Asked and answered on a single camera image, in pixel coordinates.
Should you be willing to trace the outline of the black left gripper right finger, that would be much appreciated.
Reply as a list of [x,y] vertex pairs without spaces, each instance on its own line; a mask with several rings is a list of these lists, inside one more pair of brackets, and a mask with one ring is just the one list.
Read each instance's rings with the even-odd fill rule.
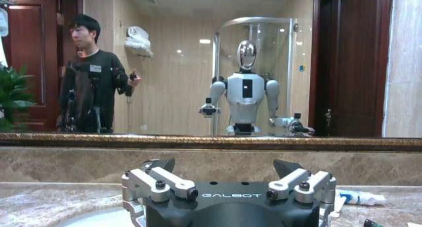
[[292,224],[307,227],[329,227],[332,225],[331,214],[335,211],[337,178],[331,172],[319,171],[316,174],[299,163],[281,159],[273,161],[275,170],[280,179],[268,184],[268,199],[271,203],[293,199],[299,207],[317,205],[316,215],[301,217],[292,214]]

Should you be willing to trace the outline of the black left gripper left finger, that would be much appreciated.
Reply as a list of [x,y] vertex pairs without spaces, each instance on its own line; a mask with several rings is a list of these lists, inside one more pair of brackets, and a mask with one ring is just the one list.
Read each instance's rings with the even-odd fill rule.
[[123,207],[131,213],[132,224],[147,226],[147,204],[164,204],[172,196],[194,203],[199,190],[192,180],[174,174],[176,160],[150,159],[139,168],[127,170],[122,176]]

